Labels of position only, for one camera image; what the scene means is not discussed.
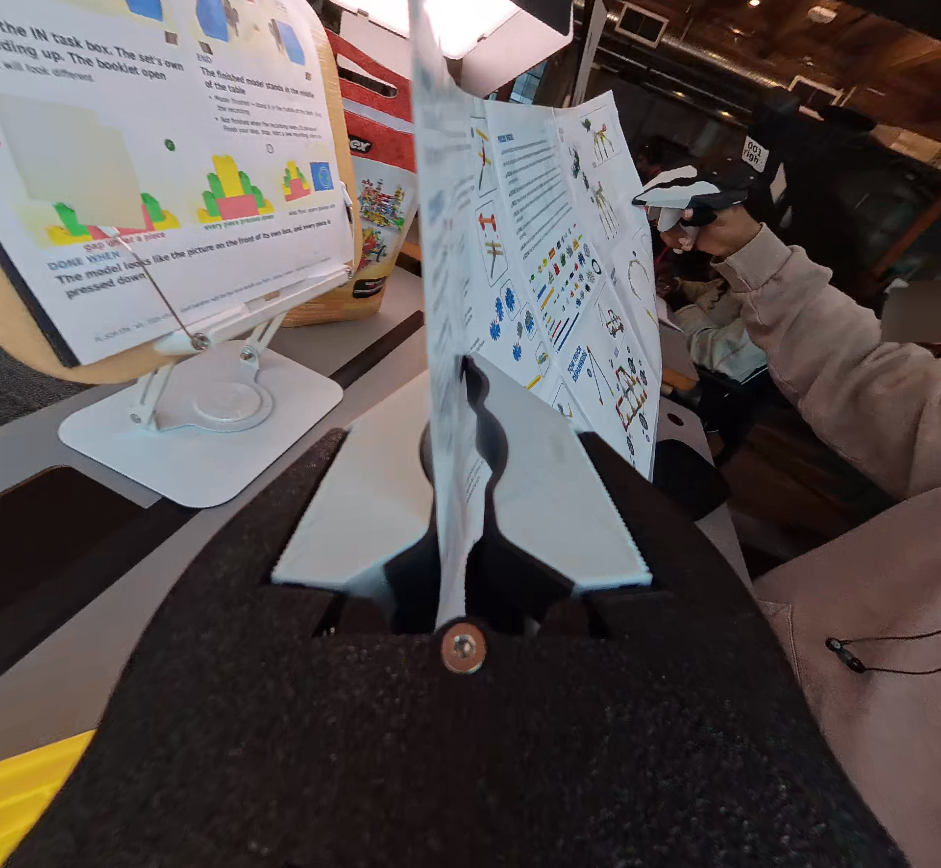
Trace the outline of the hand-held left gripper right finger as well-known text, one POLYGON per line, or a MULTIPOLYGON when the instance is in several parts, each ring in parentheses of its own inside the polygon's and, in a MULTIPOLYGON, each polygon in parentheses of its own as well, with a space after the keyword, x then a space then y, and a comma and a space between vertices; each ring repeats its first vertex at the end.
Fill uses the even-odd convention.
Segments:
POLYGON ((471 361, 483 490, 478 572, 511 607, 648 589, 652 573, 582 443, 549 404, 488 360, 471 361))

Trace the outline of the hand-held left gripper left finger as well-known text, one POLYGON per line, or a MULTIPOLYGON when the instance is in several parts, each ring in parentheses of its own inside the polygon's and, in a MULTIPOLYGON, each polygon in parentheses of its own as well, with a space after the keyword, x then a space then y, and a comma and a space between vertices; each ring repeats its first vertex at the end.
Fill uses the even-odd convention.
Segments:
POLYGON ((432 522, 421 463, 430 418, 428 371, 356 418, 274 570, 273 583, 394 605, 385 565, 432 522))

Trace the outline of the red K'nex box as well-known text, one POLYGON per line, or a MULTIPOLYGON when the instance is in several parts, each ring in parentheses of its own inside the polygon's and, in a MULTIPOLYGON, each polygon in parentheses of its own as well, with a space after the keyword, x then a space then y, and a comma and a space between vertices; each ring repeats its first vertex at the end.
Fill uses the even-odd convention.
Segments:
POLYGON ((418 178, 408 78, 371 58, 341 36, 316 25, 332 123, 344 111, 338 150, 348 193, 357 204, 359 260, 346 285, 289 311, 286 328, 360 321, 383 304, 389 279, 418 208, 418 178))

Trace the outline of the white document stand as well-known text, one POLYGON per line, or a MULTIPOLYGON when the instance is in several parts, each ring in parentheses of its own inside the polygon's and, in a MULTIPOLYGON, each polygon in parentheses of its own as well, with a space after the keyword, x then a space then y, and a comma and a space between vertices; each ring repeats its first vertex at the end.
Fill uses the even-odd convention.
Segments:
POLYGON ((239 495, 343 399, 344 389, 269 344, 294 307, 342 286, 323 270, 155 342, 162 364, 67 416, 62 444, 193 509, 239 495))

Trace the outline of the yellow plastic bin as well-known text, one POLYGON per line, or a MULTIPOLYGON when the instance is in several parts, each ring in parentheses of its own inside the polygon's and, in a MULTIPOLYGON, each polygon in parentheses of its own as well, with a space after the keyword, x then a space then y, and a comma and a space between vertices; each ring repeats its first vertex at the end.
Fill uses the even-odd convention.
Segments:
POLYGON ((48 808, 95 733, 78 733, 2 760, 1 864, 48 808))

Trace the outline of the person's right hand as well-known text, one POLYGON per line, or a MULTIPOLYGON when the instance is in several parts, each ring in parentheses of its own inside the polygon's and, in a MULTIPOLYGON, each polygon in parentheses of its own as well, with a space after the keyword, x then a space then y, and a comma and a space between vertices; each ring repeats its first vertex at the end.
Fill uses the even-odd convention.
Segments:
POLYGON ((690 235, 691 228, 676 223, 661 232, 661 239, 668 248, 677 252, 697 249, 722 261, 746 247, 763 227, 743 205, 738 204, 715 213, 714 220, 700 227, 695 238, 690 235))

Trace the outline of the grey desk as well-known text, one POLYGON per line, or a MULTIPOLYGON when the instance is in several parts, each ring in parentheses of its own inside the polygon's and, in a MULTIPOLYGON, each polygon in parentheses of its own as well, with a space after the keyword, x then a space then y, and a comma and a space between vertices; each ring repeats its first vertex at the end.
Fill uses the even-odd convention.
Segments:
MULTIPOLYGON (((426 369, 425 333, 395 333, 423 309, 421 280, 401 267, 386 284, 381 309, 360 321, 279 330, 274 351, 329 377, 385 337, 394 348, 356 381, 330 414, 302 435, 238 496, 202 509, 122 578, 51 632, 2 674, 2 759, 93 729, 135 643, 179 576, 203 546, 332 428, 346 428, 426 369)), ((158 501, 151 490, 66 448, 62 420, 126 387, 95 386, 2 427, 2 488, 39 473, 47 464, 74 467, 136 504, 158 501)), ((661 400, 660 437, 694 446, 712 460, 698 417, 661 400)), ((745 582, 749 576, 728 506, 697 523, 745 582)))

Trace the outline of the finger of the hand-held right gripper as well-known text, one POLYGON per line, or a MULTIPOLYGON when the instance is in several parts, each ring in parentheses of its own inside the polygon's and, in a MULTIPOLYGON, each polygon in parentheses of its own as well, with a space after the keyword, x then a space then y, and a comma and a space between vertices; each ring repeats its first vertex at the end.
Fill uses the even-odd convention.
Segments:
POLYGON ((710 178, 703 177, 697 168, 666 170, 644 184, 632 200, 634 206, 686 211, 697 205, 707 205, 705 198, 722 193, 710 178))

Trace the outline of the printed instruction sheet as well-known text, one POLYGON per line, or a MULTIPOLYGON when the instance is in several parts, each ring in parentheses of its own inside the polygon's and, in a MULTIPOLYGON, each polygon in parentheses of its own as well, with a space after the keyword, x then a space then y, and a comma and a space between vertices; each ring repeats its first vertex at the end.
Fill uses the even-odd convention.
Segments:
POLYGON ((488 360, 652 478, 662 385, 650 232, 606 93, 574 108, 476 98, 453 82, 428 0, 407 0, 441 552, 436 627, 484 616, 483 490, 471 361, 488 360), (479 593, 469 593, 467 569, 479 593))
POLYGON ((65 368, 336 271, 355 235, 305 0, 1 0, 2 266, 65 368))

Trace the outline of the person's right forearm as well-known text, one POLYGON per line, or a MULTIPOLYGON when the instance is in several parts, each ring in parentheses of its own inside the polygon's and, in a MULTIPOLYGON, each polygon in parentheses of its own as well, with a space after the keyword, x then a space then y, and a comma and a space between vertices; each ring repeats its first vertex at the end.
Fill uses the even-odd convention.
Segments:
POLYGON ((940 486, 940 364, 881 341, 875 314, 768 227, 713 266, 742 301, 770 375, 817 437, 888 495, 940 486))

